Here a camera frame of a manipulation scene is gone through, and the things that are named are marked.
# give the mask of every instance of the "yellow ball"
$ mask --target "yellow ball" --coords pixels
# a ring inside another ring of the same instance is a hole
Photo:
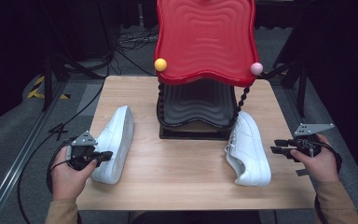
[[[157,59],[155,61],[155,68],[157,71],[163,72],[165,69],[167,69],[167,61],[161,58]]]

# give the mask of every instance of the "shoe sole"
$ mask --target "shoe sole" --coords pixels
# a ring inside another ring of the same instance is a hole
[[[258,131],[258,128],[257,128],[257,125],[256,125],[254,119],[248,113],[246,113],[244,111],[241,111],[239,113],[238,119],[243,119],[243,121],[246,122],[248,124],[248,126],[250,127],[250,131],[251,131],[251,134],[252,134],[251,139],[252,139],[252,143],[253,143],[253,146],[254,146],[253,150],[255,151],[255,156],[256,156],[255,164],[257,165],[258,173],[259,173],[260,178],[257,181],[257,184],[246,183],[247,181],[241,181],[241,175],[244,175],[245,173],[238,174],[238,171],[236,170],[238,178],[235,180],[235,183],[238,184],[238,185],[244,185],[244,186],[264,187],[264,186],[269,184],[269,181],[271,179],[271,171],[269,169],[269,162],[267,160],[266,153],[264,151],[263,144],[262,144],[262,141],[261,141],[260,132]],[[234,160],[237,160],[236,157],[233,157],[233,156],[229,155],[229,153],[227,154],[227,159],[228,159],[228,156],[230,156]],[[231,164],[231,166],[233,166],[233,163],[235,161],[230,159],[230,160],[228,160],[228,162]],[[240,164],[240,169],[242,171],[244,171],[245,168],[246,168],[246,163],[244,163],[244,162],[242,162],[242,163],[244,165]]]
[[[98,151],[112,151],[110,161],[104,161],[92,173],[92,179],[116,184],[121,177],[133,138],[133,117],[127,105],[118,108],[106,128],[98,136]]]

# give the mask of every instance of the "pink ball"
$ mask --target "pink ball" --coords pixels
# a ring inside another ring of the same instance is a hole
[[[263,72],[263,64],[261,63],[253,63],[251,65],[251,73],[255,76],[260,75]]]

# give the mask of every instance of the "white sneaker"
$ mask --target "white sneaker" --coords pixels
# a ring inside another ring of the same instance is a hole
[[[133,118],[127,105],[118,108],[110,122],[97,138],[96,151],[112,151],[112,159],[104,161],[92,173],[92,179],[105,184],[116,184],[121,177],[133,137]]]
[[[237,185],[262,187],[269,183],[271,171],[260,132],[252,117],[244,111],[238,115],[225,152],[237,174]]]

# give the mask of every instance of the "gray carpet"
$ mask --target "gray carpet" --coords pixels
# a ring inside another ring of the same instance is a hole
[[[138,32],[138,30],[142,29],[132,27],[129,30],[122,30],[122,33],[140,34],[134,33]],[[260,61],[264,64],[265,71],[273,69],[272,65],[290,32],[290,29],[269,30],[260,28],[256,30],[255,41],[260,55]],[[109,75],[147,76],[145,71],[153,73],[154,48],[155,43],[150,43],[141,49],[125,52],[125,55],[144,71],[125,57],[116,53],[116,59],[112,61],[112,66],[109,68]],[[82,62],[85,66],[96,63],[99,62],[96,60]],[[106,71],[106,68],[102,68],[95,72],[105,75]],[[296,112],[296,106],[294,105],[296,101],[296,87],[291,90],[284,90],[279,84],[281,79],[282,77],[274,77],[270,80],[270,83],[292,132],[300,122],[334,123],[310,82],[308,82],[305,101],[306,118],[302,119]],[[24,90],[23,103],[0,118],[0,186],[5,181],[5,176],[10,173],[12,165],[16,163],[16,158],[21,157],[21,153],[24,153],[27,148],[34,151],[36,147],[49,136],[48,130],[60,123],[65,123],[73,115],[80,112],[95,96],[103,84],[99,80],[92,80],[81,74],[72,75],[66,84],[55,83],[55,94],[69,94],[70,98],[54,101],[50,110],[42,113],[43,99],[26,98],[34,82],[35,80],[31,81]],[[51,196],[46,187],[45,178],[48,162],[53,151],[60,145],[62,140],[79,135],[90,128],[97,100],[65,125],[64,129],[68,131],[68,133],[63,133],[61,139],[58,141],[56,139],[57,134],[53,135],[36,151],[30,160],[21,180],[21,198],[23,208],[31,223],[43,223],[47,215]],[[35,127],[36,123],[43,123],[43,125]],[[358,210],[357,165],[339,133],[339,127],[326,131],[324,134],[330,139],[333,147],[343,157],[344,163],[340,178]],[[7,194],[6,197],[1,199],[2,203],[0,203],[2,204],[0,207],[0,223],[24,223],[18,206],[16,186],[13,187],[14,188],[7,188],[6,191],[0,191]],[[84,223],[124,224],[128,222],[128,215],[128,212],[81,211]],[[275,223],[273,211],[261,211],[260,216],[264,224]],[[313,210],[280,210],[277,211],[277,217],[278,223],[282,224],[314,223]]]

